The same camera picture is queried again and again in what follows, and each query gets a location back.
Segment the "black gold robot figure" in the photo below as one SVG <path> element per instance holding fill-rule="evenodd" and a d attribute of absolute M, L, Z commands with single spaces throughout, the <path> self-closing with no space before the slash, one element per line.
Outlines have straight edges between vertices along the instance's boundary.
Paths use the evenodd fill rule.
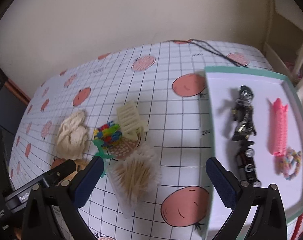
<path fill-rule="evenodd" d="M 254 93 L 251 88 L 245 85 L 242 85 L 238 92 L 239 97 L 231 110 L 233 120 L 237 122 L 232 141 L 248 140 L 251 135 L 257 135 L 252 118 L 254 113 L 252 105 Z"/>

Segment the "cream plastic toy chair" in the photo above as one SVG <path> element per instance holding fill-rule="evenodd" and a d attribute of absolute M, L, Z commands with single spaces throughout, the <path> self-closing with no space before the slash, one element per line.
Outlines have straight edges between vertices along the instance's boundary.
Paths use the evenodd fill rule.
<path fill-rule="evenodd" d="M 120 131 L 126 139 L 138 141 L 139 136 L 149 131 L 147 122 L 140 117 L 136 103 L 133 101 L 118 107 L 116 113 Z"/>

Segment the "white bedside shelf unit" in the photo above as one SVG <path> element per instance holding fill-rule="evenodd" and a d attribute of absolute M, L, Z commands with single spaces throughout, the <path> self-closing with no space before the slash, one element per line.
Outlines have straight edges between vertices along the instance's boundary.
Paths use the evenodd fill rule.
<path fill-rule="evenodd" d="M 269 0 L 263 54 L 294 85 L 303 80 L 303 12 L 294 0 Z"/>

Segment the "white tray with green rim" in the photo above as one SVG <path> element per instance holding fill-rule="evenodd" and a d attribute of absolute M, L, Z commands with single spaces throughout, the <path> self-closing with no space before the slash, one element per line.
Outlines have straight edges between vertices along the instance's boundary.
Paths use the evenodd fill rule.
<path fill-rule="evenodd" d="M 303 108 L 295 88 L 285 75 L 261 69 L 241 67 L 206 67 L 205 75 L 210 102 L 213 153 L 229 171 L 238 174 L 236 154 L 239 142 L 232 141 L 236 122 L 231 110 L 239 96 L 241 86 L 248 86 L 253 94 L 253 123 L 256 135 L 254 163 L 256 176 L 263 187 L 277 185 L 284 206 L 287 238 L 297 239 L 303 227 Z M 286 180 L 278 170 L 273 155 L 276 126 L 273 104 L 281 100 L 287 106 L 287 148 L 302 155 L 301 167 L 295 178 Z"/>

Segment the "colourful flower toy green stem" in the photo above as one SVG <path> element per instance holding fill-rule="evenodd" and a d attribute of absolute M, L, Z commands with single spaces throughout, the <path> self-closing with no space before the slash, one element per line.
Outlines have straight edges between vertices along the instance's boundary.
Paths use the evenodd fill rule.
<path fill-rule="evenodd" d="M 93 144 L 98 149 L 95 157 L 103 159 L 103 164 L 106 165 L 106 160 L 116 159 L 116 154 L 107 154 L 108 150 L 113 150 L 119 144 L 122 138 L 120 125 L 114 121 L 107 122 L 99 128 L 95 128 L 93 132 Z"/>

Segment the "crumpled cream cloth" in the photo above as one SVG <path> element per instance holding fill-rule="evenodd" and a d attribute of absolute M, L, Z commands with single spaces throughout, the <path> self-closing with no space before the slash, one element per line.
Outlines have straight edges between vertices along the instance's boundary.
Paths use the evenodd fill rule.
<path fill-rule="evenodd" d="M 72 113 L 60 125 L 56 136 L 56 152 L 60 159 L 77 160 L 83 158 L 87 128 L 83 125 L 85 112 Z"/>

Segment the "pomegranate print grid bedsheet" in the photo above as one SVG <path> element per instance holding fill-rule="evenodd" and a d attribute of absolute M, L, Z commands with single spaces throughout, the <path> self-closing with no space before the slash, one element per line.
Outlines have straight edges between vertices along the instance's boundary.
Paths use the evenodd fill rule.
<path fill-rule="evenodd" d="M 207 66 L 271 69 L 254 47 L 170 41 L 105 54 L 44 82 L 18 126 L 9 177 L 19 188 L 63 160 L 129 163 L 162 178 L 151 191 L 125 188 L 132 214 L 103 172 L 79 209 L 96 239 L 202 239 L 212 188 L 213 154 Z"/>

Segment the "black toy car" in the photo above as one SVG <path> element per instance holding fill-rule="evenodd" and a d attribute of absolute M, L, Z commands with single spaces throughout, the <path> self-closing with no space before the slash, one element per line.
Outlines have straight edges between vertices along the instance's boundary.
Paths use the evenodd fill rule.
<path fill-rule="evenodd" d="M 255 150 L 251 147 L 253 144 L 253 141 L 242 140 L 235 160 L 240 179 L 247 181 L 253 187 L 261 187 L 262 183 L 256 174 Z"/>

